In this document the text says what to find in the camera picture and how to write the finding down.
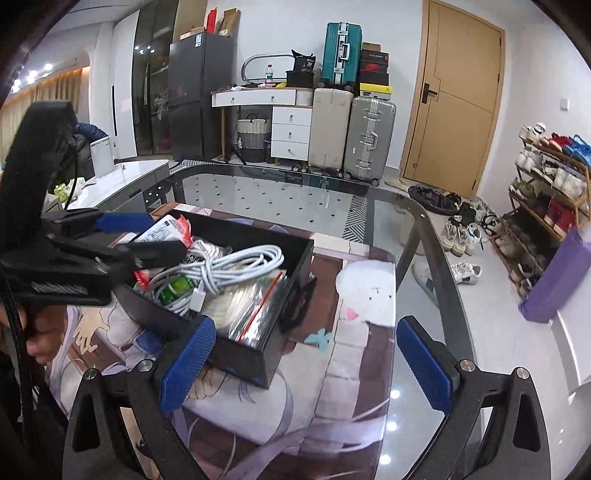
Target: teal suitcase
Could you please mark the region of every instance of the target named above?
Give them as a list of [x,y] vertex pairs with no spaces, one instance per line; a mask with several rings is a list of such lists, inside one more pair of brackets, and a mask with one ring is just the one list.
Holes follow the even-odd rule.
[[326,27],[322,82],[325,86],[353,87],[357,82],[361,56],[361,27],[350,23],[329,23]]

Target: red shoe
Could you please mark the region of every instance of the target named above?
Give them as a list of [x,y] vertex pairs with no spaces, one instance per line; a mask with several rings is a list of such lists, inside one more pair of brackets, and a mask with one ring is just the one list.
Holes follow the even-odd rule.
[[560,205],[560,216],[558,217],[558,220],[556,220],[554,231],[562,238],[565,238],[570,229],[576,225],[577,220],[571,209],[566,208],[558,202],[557,204]]
[[560,204],[556,200],[550,200],[550,204],[548,205],[548,211],[544,216],[544,221],[550,225],[554,226],[558,221],[558,217],[560,217]]
[[562,153],[562,147],[571,146],[573,141],[569,137],[561,137],[559,134],[552,134],[552,138],[548,140],[550,148]]

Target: purple bag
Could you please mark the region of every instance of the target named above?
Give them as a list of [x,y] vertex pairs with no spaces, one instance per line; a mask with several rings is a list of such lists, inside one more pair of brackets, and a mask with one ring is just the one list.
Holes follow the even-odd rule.
[[585,242],[573,228],[566,236],[550,265],[519,304],[526,320],[548,323],[564,306],[591,267],[591,243]]

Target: glass table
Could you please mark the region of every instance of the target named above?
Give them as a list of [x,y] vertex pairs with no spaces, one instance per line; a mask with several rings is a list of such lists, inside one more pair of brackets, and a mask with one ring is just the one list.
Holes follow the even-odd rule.
[[[314,239],[316,305],[290,332],[271,388],[204,367],[174,414],[173,425],[208,476],[405,477],[443,414],[430,407],[395,344],[394,321],[413,315],[457,359],[474,359],[462,302],[425,210],[402,194],[360,183],[201,162],[173,169],[144,192],[144,202],[160,216],[175,207]],[[428,262],[439,307],[410,271],[421,258]],[[371,308],[339,295],[335,287],[348,265],[367,260],[395,268],[391,323],[372,317]],[[371,300],[363,278],[347,278]],[[349,318],[352,309],[357,312]],[[75,330],[70,322],[67,355],[57,359],[63,367],[52,367],[50,374],[50,387],[66,410],[85,368],[116,373],[154,353],[150,338],[117,302],[78,315]],[[134,428],[128,428],[133,439]],[[478,442],[481,432],[477,422],[473,438]],[[144,460],[144,468],[153,472]],[[460,462],[458,473],[468,463]]]

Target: metal screw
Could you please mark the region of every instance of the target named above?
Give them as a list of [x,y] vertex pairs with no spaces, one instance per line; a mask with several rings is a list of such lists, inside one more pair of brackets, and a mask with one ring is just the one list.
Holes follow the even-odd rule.
[[86,372],[84,372],[84,380],[92,380],[99,371],[96,368],[89,368]]
[[464,370],[464,372],[473,372],[476,370],[476,365],[472,360],[462,360],[460,362],[460,368]]
[[152,370],[153,364],[154,362],[152,360],[142,360],[140,363],[138,363],[138,370],[140,372],[149,372]]
[[523,380],[527,380],[530,377],[530,373],[525,368],[519,367],[517,369],[517,376],[523,378]]

